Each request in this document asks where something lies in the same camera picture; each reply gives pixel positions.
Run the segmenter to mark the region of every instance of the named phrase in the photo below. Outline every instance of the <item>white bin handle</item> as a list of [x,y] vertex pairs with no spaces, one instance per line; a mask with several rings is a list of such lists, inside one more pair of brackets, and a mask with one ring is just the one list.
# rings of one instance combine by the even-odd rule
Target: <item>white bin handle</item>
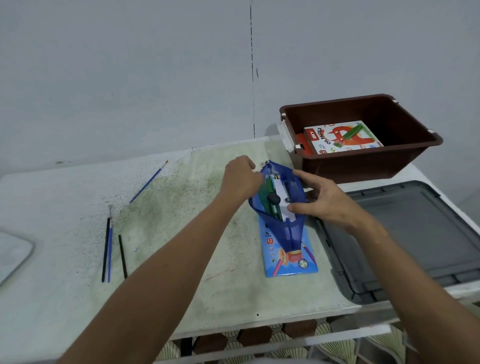
[[295,144],[293,144],[293,139],[290,136],[290,133],[288,132],[288,128],[287,128],[287,124],[285,124],[285,120],[282,120],[281,124],[277,124],[276,127],[278,128],[278,133],[282,138],[282,142],[283,142],[283,145],[285,146],[285,149],[289,153],[293,152],[293,148]]

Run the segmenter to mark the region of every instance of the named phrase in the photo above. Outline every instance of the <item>logo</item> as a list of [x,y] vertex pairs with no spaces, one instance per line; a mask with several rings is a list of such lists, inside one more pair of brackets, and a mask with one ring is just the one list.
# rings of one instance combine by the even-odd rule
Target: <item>logo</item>
[[315,132],[315,129],[308,128],[308,129],[305,129],[305,131],[307,132],[307,135],[310,138],[310,140],[318,140],[319,139],[317,133]]
[[308,262],[305,259],[300,259],[299,260],[299,267],[302,269],[307,269],[308,268]]

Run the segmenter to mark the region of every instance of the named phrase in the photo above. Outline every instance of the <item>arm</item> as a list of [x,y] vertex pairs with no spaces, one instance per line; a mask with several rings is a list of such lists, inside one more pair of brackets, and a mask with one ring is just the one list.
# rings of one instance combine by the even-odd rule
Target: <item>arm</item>
[[353,235],[422,358],[428,363],[480,363],[480,321],[388,235],[383,226],[331,180],[295,171],[318,193],[311,204],[291,204]]
[[151,364],[190,305],[228,222],[258,192],[263,178],[253,168],[246,156],[229,162],[213,202],[117,288],[57,363]]

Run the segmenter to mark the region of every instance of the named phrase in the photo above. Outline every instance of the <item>right hand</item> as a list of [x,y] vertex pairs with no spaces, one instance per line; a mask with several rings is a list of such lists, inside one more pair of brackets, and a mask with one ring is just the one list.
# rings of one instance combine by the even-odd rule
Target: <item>right hand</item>
[[335,182],[302,170],[294,170],[309,187],[313,188],[317,200],[304,204],[295,203],[288,210],[296,214],[313,215],[331,222],[352,233],[375,218],[353,201]]

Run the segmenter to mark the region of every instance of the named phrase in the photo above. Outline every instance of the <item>black stick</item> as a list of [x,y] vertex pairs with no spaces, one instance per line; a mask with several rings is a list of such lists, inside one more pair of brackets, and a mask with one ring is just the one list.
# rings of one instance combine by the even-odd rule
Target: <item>black stick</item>
[[125,264],[125,255],[123,254],[123,244],[121,243],[121,236],[119,235],[119,243],[120,243],[120,255],[121,255],[121,264],[123,265],[123,278],[127,279],[127,266]]
[[107,233],[105,235],[105,251],[103,253],[102,283],[105,282],[105,266],[107,265],[108,233],[110,232],[110,218],[107,219]]

